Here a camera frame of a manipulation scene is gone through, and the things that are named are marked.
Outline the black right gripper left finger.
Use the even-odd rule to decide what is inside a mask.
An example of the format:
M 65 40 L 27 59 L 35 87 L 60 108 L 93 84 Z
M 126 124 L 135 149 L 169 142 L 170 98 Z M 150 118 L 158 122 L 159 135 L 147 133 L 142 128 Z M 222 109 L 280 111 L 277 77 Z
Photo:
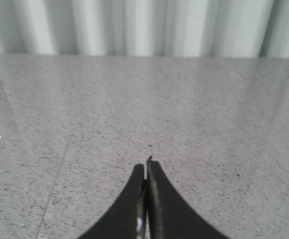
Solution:
M 144 239 L 146 231 L 144 165 L 136 164 L 114 203 L 81 239 Z

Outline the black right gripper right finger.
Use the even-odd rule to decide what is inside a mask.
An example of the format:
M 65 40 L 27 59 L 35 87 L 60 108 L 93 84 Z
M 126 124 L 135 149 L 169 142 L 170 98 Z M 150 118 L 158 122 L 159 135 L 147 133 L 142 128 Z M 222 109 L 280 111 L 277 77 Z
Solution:
M 147 213 L 152 239 L 226 239 L 185 201 L 161 164 L 147 160 Z

